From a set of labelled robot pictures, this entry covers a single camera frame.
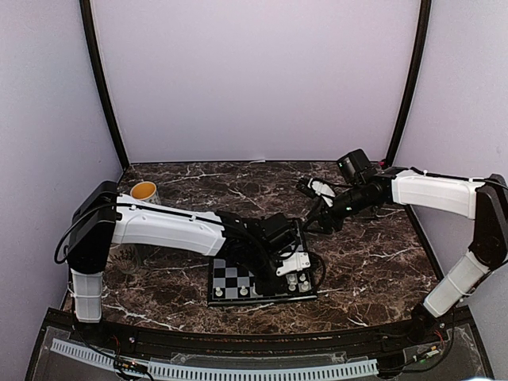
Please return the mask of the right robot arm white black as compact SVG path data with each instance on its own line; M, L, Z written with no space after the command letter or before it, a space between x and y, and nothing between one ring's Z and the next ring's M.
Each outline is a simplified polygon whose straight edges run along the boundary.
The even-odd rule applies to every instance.
M498 174L487 178L442 175L415 167L388 166L368 159L363 149L337 160L341 185L317 177L302 178L297 188L316 199L306 226L316 233L339 232L344 221L387 204L432 210L471 222L471 243L464 254L428 293L419 314L405 328L412 344L434 334L434 318L445 315L469 296L493 271L507 263L507 183Z

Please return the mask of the white bishop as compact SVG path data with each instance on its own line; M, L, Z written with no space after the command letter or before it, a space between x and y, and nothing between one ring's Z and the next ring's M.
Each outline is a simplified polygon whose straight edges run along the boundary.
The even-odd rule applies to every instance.
M294 292L296 290L296 287L298 285L298 280L296 275L289 274L287 275L287 282L288 282L288 290L290 292Z

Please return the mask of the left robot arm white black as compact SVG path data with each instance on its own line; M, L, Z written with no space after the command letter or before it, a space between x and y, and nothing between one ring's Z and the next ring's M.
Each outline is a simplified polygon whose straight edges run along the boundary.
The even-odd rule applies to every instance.
M67 264L75 317L80 331L95 346L112 339L102 321L102 277L112 244L144 244L232 260L255 276L259 294L284 289L277 271L283 250L297 239L283 214L242 218L226 212L178 210L120 194L111 181L100 183L74 212L71 226L54 253Z

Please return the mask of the black grey chess board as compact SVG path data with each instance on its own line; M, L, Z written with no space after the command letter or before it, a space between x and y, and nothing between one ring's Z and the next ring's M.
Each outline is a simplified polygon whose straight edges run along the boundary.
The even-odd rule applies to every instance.
M209 262L209 306L297 302L317 297L314 265L302 223L283 214L245 218L223 214L225 243Z

